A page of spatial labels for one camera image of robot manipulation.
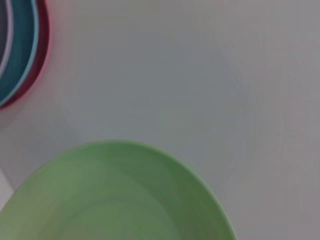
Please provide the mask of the teal blue plate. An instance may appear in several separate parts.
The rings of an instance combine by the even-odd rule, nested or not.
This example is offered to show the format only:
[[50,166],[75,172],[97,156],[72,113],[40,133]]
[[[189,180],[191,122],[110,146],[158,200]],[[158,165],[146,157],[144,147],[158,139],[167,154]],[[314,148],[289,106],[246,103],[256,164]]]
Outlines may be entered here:
[[8,61],[0,71],[0,107],[6,104],[26,80],[39,42],[37,0],[8,0],[13,14],[13,36]]

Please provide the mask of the crimson red plate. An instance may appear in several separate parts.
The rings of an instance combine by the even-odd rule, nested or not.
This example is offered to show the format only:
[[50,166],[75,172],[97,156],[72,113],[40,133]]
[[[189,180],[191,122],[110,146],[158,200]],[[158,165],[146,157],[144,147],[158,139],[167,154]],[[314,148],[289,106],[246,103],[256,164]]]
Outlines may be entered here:
[[22,99],[34,87],[38,79],[41,78],[44,69],[48,63],[50,49],[52,45],[52,26],[50,12],[48,10],[47,0],[36,0],[39,14],[39,39],[35,59],[32,67],[18,91],[8,100],[6,104],[0,107],[0,111],[11,107]]

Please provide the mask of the light green plate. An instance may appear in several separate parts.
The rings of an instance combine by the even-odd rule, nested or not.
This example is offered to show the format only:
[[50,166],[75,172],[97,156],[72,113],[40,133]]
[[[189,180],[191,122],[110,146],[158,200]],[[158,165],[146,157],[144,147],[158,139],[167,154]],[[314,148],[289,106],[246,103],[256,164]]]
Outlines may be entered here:
[[153,147],[98,141],[35,171],[0,212],[0,240],[237,240],[188,167]]

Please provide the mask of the grey lilac-rimmed plate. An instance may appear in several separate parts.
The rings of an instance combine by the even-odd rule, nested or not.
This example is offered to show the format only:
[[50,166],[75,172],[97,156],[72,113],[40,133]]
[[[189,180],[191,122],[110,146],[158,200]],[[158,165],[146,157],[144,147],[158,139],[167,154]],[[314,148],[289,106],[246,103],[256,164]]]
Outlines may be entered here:
[[14,34],[11,0],[0,0],[0,77],[8,64]]

